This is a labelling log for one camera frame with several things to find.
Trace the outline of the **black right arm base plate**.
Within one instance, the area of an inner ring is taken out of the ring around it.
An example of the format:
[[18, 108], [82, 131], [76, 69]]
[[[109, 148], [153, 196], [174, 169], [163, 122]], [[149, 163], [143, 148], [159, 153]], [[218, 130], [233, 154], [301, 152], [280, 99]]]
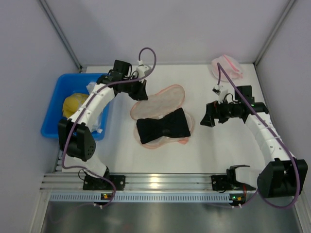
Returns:
[[220, 193], [225, 191], [246, 191], [244, 184], [230, 180], [226, 175], [212, 175], [211, 176], [212, 190]]

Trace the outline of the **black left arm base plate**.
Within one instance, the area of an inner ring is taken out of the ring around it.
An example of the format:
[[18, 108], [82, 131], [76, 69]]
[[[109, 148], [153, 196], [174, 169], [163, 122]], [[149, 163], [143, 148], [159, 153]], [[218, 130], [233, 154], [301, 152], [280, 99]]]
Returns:
[[[123, 191], [125, 187], [125, 176], [123, 175], [110, 175], [109, 180], [114, 184], [117, 191]], [[99, 190], [113, 190], [110, 183], [100, 178], [95, 178], [86, 175], [84, 178], [83, 190], [99, 191]]]

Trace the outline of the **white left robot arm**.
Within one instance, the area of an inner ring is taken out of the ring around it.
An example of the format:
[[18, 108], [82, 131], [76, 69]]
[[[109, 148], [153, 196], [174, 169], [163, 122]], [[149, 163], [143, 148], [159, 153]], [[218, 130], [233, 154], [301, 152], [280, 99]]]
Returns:
[[101, 75], [87, 98], [78, 110], [58, 123], [59, 147], [63, 153], [63, 169], [79, 168], [95, 178], [107, 178], [108, 167], [96, 153], [96, 142], [91, 130], [104, 108], [119, 93], [126, 93], [133, 100], [147, 100], [146, 77], [154, 70], [142, 61], [129, 75], [131, 65], [116, 60], [107, 74]]

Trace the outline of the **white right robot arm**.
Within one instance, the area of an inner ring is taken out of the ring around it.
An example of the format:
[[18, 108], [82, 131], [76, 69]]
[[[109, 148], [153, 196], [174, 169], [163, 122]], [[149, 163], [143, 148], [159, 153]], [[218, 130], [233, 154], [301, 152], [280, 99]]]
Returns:
[[241, 119], [253, 135], [265, 165], [252, 168], [250, 165], [235, 165], [227, 169], [231, 183], [243, 183], [256, 188], [263, 198], [294, 197], [300, 195], [308, 171], [303, 159], [296, 159], [280, 144], [281, 138], [271, 122], [268, 108], [263, 102], [256, 102], [250, 85], [238, 86], [233, 101], [222, 85], [216, 85], [213, 92], [218, 100], [206, 105], [206, 113], [200, 124], [214, 127], [231, 118]]

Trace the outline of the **black bra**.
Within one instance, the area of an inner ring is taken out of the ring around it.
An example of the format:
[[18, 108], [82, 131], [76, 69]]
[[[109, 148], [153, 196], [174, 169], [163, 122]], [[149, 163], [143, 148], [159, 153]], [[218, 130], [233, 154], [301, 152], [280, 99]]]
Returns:
[[168, 138], [191, 136], [183, 108], [178, 108], [161, 119], [138, 119], [136, 127], [142, 144], [149, 143], [162, 136]]

